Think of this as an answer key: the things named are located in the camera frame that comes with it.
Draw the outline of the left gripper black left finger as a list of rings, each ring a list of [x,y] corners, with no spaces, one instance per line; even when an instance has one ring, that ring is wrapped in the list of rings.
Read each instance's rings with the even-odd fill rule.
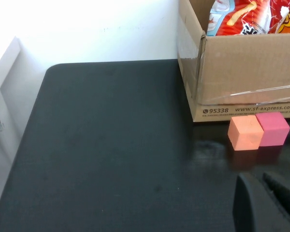
[[[290,188],[289,181],[278,177]],[[234,226],[237,232],[290,232],[290,215],[262,177],[239,174],[234,194]]]

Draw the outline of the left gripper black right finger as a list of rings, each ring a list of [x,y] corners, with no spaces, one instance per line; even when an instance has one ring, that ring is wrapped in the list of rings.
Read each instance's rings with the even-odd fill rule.
[[[290,188],[284,185],[282,178],[278,177],[278,175],[263,173],[262,178],[278,202],[290,215]]]

